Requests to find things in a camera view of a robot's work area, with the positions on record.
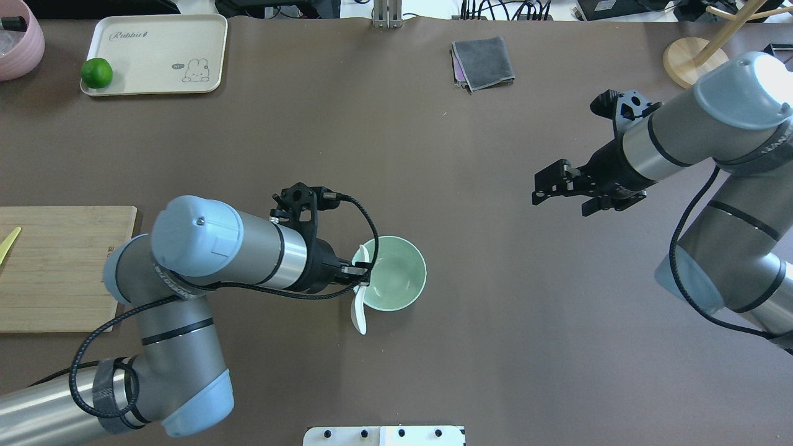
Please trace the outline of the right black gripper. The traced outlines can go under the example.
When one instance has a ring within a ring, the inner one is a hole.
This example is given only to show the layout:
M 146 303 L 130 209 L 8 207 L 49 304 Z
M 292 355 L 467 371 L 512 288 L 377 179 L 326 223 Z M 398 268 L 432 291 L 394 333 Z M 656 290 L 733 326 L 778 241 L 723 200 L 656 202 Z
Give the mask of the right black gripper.
M 595 212 L 625 211 L 647 196 L 648 178 L 639 174 L 627 161 L 620 139 L 601 147 L 582 167 L 568 160 L 557 160 L 533 178 L 532 205 L 547 199 L 573 196 L 577 190 L 590 199 L 582 204 L 582 215 Z

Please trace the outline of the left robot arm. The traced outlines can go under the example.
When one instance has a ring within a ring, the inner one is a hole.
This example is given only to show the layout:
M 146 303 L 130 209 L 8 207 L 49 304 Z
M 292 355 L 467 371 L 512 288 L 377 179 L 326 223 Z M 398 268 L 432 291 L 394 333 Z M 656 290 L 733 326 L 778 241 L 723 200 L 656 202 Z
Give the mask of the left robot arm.
M 323 300 L 351 291 L 374 261 L 340 259 L 317 236 L 320 211 L 349 195 L 297 184 L 274 195 L 269 218 L 196 196 L 167 204 L 149 234 L 108 257 L 103 282 L 128 310 L 85 337 L 70 364 L 2 397 L 3 445 L 79 445 L 159 422 L 189 437 L 234 407 L 209 295 L 238 288 Z

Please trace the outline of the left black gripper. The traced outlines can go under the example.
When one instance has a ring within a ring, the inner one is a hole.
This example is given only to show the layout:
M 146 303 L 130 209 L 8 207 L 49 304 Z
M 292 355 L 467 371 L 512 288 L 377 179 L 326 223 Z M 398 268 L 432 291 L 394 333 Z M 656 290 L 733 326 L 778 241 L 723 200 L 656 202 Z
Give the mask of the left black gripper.
M 302 280 L 302 291 L 316 294 L 329 285 L 358 286 L 369 284 L 372 263 L 354 263 L 337 257 L 328 242 L 316 239 L 310 245 L 307 271 Z

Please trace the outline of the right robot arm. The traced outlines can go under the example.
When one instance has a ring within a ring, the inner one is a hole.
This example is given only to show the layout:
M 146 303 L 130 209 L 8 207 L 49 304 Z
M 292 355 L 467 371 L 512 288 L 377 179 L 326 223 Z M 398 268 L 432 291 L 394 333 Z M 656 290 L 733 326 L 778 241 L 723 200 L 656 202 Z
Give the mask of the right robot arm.
M 586 164 L 533 178 L 532 203 L 584 196 L 583 216 L 625 211 L 652 185 L 704 160 L 714 169 L 672 232 L 657 282 L 717 326 L 791 353 L 791 73 L 760 51 L 705 74 L 669 102 L 607 90 L 590 105 L 613 139 Z

